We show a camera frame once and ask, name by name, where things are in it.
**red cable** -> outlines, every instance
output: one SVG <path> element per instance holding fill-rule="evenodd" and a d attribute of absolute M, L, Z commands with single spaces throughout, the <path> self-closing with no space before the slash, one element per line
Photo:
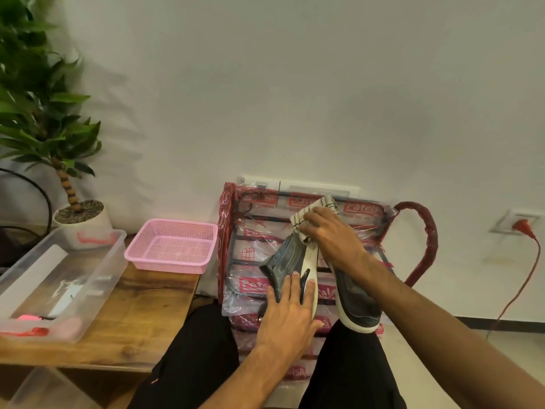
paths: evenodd
<path fill-rule="evenodd" d="M 537 264 L 540 260 L 540 257 L 541 257 L 541 244 L 540 242 L 537 240 L 536 236 L 534 235 L 534 233 L 532 232 L 532 229 L 530 227 L 530 224 L 528 224 L 528 221 L 527 220 L 519 220 L 517 222 L 515 222 L 515 224 L 513 225 L 512 227 L 513 229 L 517 230 L 517 231 L 520 231 L 521 233 L 527 235 L 528 237 L 530 237 L 531 239 L 533 239 L 536 244 L 537 244 L 537 257 L 536 257 L 536 260 L 534 262 L 534 265 L 532 266 L 532 269 L 530 270 L 530 274 L 528 274 L 528 277 L 526 278 L 526 280 L 524 281 L 524 283 L 522 284 L 521 288 L 519 289 L 517 295 L 515 295 L 510 302 L 508 302 L 507 306 L 505 306 L 505 308 L 503 309 L 503 311 L 500 313 L 499 317 L 496 319 L 496 321 L 494 323 L 492 323 L 491 327 L 490 327 L 490 330 L 488 330 L 488 333 L 486 334 L 486 339 L 488 339 L 488 336 L 490 336 L 490 333 L 492 330 L 495 330 L 497 327 L 498 327 L 498 324 L 500 323 L 500 320 L 501 320 L 501 317 L 503 317 L 503 315 L 505 314 L 505 312 L 508 310 L 509 306 L 511 304 L 513 304 L 515 302 L 515 300 L 521 295 L 522 293 L 522 290 L 524 290 L 524 288 L 526 287 L 526 284 L 528 284 L 528 282 L 530 281 L 530 279 L 532 278 L 532 275 L 534 274 L 534 271 L 536 270 L 536 267 L 537 267 Z"/>

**wooden table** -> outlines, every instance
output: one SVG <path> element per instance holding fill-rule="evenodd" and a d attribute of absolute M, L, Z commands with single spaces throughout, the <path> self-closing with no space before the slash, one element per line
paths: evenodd
<path fill-rule="evenodd" d="M 0 339 L 0 364 L 150 372 L 184 324 L 199 277 L 129 263 L 78 343 Z"/>

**person's left hand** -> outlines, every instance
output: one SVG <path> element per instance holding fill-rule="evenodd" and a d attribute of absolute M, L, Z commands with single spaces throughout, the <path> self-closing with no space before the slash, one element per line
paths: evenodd
<path fill-rule="evenodd" d="M 274 355 L 286 371 L 301 358 L 316 330 L 324 325 L 319 320 L 312 320 L 315 290 L 316 282 L 309 280 L 301 304 L 298 273 L 286 277 L 280 302 L 276 302 L 273 288 L 267 287 L 267 311 L 257 331 L 255 348 Z"/>

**hand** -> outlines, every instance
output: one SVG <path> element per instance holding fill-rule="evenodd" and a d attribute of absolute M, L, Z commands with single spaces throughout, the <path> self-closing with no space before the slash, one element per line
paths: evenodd
<path fill-rule="evenodd" d="M 301 224 L 299 229 L 318 242 L 326 262 L 354 277 L 355 268 L 363 258 L 368 259 L 371 255 L 365 251 L 352 227 L 336 213 L 320 207 L 312 211 L 305 214 L 305 220 L 313 225 Z"/>
<path fill-rule="evenodd" d="M 254 350 L 265 350 L 280 365 L 282 375 L 301 358 L 316 330 L 324 325 L 319 320 L 312 320 L 315 290 L 316 282 L 309 280 L 301 304 L 298 273 L 286 276 L 280 302 L 276 302 L 273 288 L 267 287 L 267 311 L 257 331 Z"/>

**soil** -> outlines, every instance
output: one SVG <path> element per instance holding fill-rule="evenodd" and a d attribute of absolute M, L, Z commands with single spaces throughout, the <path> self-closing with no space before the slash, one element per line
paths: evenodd
<path fill-rule="evenodd" d="M 80 224 L 95 218 L 104 210 L 104 204 L 96 199 L 89 199 L 81 203 L 83 211 L 75 213 L 71 207 L 60 209 L 55 215 L 55 221 L 59 224 Z"/>

